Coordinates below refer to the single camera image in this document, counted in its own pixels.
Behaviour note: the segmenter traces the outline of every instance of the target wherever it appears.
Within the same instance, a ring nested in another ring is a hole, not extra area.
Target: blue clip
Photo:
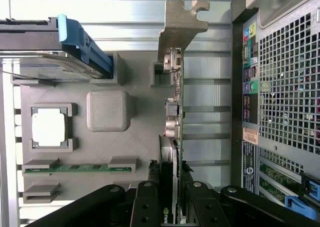
[[[309,181],[309,183],[311,185],[311,191],[312,191],[309,193],[309,195],[315,198],[317,201],[320,201],[320,185],[312,181]]]
[[[298,197],[296,196],[285,196],[285,207],[289,210],[297,212],[299,214],[304,215],[305,217],[316,220],[317,219],[317,212],[309,207],[307,204],[303,203]]]
[[[76,46],[77,49],[80,49],[83,62],[89,64],[89,60],[92,60],[109,72],[111,77],[113,76],[112,60],[90,38],[78,21],[67,18],[65,14],[59,14],[58,33],[61,44]]]

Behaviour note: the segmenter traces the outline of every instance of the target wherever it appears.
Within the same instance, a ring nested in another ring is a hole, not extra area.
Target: screw
[[[115,188],[112,188],[112,189],[110,189],[110,192],[117,192],[119,190],[119,188],[117,188],[117,187],[115,187]]]
[[[202,184],[201,184],[201,183],[199,183],[199,182],[194,182],[194,183],[193,183],[193,186],[194,186],[194,187],[201,187],[201,186],[202,186]]]
[[[228,192],[235,193],[237,190],[235,188],[227,188]]]

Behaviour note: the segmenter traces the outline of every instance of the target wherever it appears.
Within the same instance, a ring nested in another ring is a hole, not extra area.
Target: capacitor
[[[174,129],[166,129],[165,136],[174,138],[175,137],[175,130]]]
[[[176,121],[176,120],[167,120],[167,121],[165,122],[165,127],[166,127],[167,129],[174,130],[176,124],[177,124],[177,121]]]

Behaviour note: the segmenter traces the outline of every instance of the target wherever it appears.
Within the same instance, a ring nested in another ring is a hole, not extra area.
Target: orange sticker
[[[252,128],[243,128],[243,140],[251,144],[258,144],[258,130]]]

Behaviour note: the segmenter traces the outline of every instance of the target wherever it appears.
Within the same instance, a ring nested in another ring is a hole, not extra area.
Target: ventilation grille
[[[307,14],[259,42],[259,134],[320,155],[320,33]]]
[[[292,172],[296,173],[302,173],[304,172],[304,166],[302,164],[299,164],[297,162],[291,161],[290,159],[287,159],[281,155],[278,155],[276,153],[273,153],[271,151],[265,150],[263,148],[260,148],[260,156],[288,169]]]

